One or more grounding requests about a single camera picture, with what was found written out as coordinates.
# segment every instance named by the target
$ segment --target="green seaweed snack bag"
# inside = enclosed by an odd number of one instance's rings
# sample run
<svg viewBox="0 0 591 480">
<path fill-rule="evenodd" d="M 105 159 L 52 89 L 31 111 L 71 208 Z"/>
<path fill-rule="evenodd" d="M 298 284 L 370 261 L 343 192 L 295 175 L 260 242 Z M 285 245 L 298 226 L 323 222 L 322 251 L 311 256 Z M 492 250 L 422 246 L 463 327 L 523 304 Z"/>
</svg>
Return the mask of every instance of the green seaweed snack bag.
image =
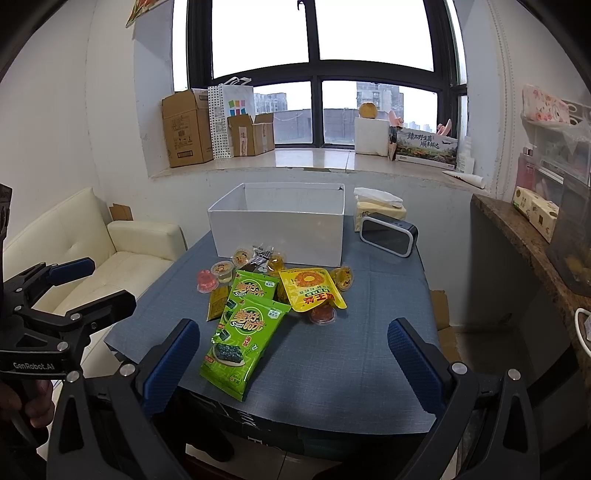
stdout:
<svg viewBox="0 0 591 480">
<path fill-rule="evenodd" d="M 236 270 L 236 278 L 234 278 L 234 282 L 232 283 L 230 296 L 223 309 L 222 318 L 220 318 L 216 333 L 212 337 L 212 343 L 219 341 L 219 335 L 223 326 L 230 319 L 232 313 L 236 310 L 237 305 L 245 295 L 250 294 L 272 300 L 279 281 L 279 278 L 267 277 L 260 273 Z"/>
<path fill-rule="evenodd" d="M 247 294 L 221 329 L 200 369 L 202 377 L 242 401 L 246 382 L 289 305 Z"/>
</svg>

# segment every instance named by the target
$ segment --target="blue gripper pad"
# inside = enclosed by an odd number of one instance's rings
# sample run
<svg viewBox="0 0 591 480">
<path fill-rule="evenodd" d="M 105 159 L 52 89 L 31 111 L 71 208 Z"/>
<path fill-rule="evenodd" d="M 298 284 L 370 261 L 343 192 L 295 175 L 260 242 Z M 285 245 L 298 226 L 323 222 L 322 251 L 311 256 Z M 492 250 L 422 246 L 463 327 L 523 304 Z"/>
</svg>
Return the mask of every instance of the blue gripper pad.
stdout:
<svg viewBox="0 0 591 480">
<path fill-rule="evenodd" d="M 443 382 L 397 320 L 388 326 L 388 346 L 423 410 L 440 417 L 446 409 Z"/>
<path fill-rule="evenodd" d="M 142 410 L 150 418 L 164 411 L 174 389 L 199 348 L 199 325 L 191 321 L 178 334 L 171 347 L 144 383 Z"/>
<path fill-rule="evenodd" d="M 95 263 L 91 258 L 81 258 L 73 262 L 51 267 L 47 274 L 49 285 L 57 287 L 80 278 L 88 277 L 95 271 Z"/>
</svg>

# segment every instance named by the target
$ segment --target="human hand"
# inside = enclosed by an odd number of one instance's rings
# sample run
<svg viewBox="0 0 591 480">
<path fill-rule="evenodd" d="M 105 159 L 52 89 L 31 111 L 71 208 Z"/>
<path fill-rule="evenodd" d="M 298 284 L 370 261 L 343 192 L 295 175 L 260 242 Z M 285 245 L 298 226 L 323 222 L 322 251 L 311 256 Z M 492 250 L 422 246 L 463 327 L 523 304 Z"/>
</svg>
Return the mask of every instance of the human hand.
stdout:
<svg viewBox="0 0 591 480">
<path fill-rule="evenodd" d="M 25 414 L 36 429 L 47 427 L 53 421 L 56 406 L 53 404 L 53 384 L 49 380 L 36 380 L 39 395 L 25 405 Z M 22 402 L 16 392 L 0 382 L 0 418 L 10 419 L 10 411 L 20 411 Z"/>
</svg>

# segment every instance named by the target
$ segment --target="white cable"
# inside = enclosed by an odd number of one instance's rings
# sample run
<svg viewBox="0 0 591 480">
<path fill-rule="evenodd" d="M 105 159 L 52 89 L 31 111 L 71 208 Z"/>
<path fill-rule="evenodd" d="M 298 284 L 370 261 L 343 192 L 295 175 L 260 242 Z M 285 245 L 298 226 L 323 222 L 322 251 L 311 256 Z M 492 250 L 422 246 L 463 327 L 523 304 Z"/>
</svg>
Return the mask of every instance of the white cable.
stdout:
<svg viewBox="0 0 591 480">
<path fill-rule="evenodd" d="M 579 337 L 579 342 L 581 343 L 583 349 L 585 350 L 585 353 L 587 353 L 587 355 L 591 356 L 591 350 L 589 350 L 589 347 L 587 346 L 587 343 L 585 342 L 583 335 L 581 334 L 581 327 L 579 326 L 579 313 L 584 313 L 587 317 L 591 316 L 591 312 L 588 312 L 585 309 L 577 309 L 577 311 L 574 313 L 574 327 L 577 330 L 577 336 Z"/>
</svg>

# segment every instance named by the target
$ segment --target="white bottle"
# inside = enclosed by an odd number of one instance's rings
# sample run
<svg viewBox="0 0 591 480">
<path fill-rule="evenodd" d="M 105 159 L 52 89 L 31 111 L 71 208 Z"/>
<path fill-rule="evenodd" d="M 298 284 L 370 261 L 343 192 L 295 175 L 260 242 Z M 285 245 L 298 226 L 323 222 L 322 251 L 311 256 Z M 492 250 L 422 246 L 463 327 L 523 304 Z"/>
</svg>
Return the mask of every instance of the white bottle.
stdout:
<svg viewBox="0 0 591 480">
<path fill-rule="evenodd" d="M 474 173 L 474 158 L 470 156 L 471 152 L 472 139 L 470 137 L 464 137 L 457 149 L 456 171 L 470 175 Z"/>
</svg>

